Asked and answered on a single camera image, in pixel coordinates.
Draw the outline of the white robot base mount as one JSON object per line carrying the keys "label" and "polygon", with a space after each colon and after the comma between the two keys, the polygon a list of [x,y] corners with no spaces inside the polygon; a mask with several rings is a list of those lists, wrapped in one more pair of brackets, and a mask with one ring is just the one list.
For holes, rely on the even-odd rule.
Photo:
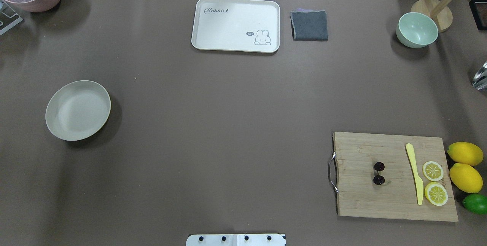
{"label": "white robot base mount", "polygon": [[286,237],[279,233],[193,234],[186,246],[285,246]]}

